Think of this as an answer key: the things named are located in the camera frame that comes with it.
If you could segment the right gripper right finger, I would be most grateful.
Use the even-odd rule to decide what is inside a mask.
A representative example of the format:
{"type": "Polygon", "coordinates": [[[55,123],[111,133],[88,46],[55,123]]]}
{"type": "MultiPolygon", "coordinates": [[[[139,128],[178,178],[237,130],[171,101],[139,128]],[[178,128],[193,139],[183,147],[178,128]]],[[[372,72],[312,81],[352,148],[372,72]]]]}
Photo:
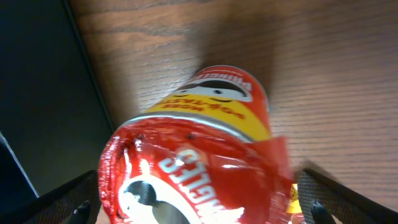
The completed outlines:
{"type": "Polygon", "coordinates": [[[397,223],[397,212],[312,169],[300,171],[297,185],[306,223],[397,223]]]}

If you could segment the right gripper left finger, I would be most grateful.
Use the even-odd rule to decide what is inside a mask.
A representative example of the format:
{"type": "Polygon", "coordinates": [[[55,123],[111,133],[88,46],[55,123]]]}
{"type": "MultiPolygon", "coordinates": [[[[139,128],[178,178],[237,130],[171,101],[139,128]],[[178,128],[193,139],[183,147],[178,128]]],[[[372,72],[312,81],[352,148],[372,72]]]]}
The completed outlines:
{"type": "Polygon", "coordinates": [[[1,223],[95,224],[100,208],[98,174],[90,170],[28,205],[1,216],[1,223]]]}

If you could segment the red Pringles can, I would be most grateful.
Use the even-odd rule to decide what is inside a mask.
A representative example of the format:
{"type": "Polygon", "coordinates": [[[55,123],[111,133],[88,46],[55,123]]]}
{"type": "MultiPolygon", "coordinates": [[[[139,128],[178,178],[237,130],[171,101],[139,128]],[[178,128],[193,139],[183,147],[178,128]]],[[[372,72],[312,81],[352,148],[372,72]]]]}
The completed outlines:
{"type": "Polygon", "coordinates": [[[285,223],[292,182],[263,87],[229,65],[123,123],[98,168],[111,223],[285,223]]]}

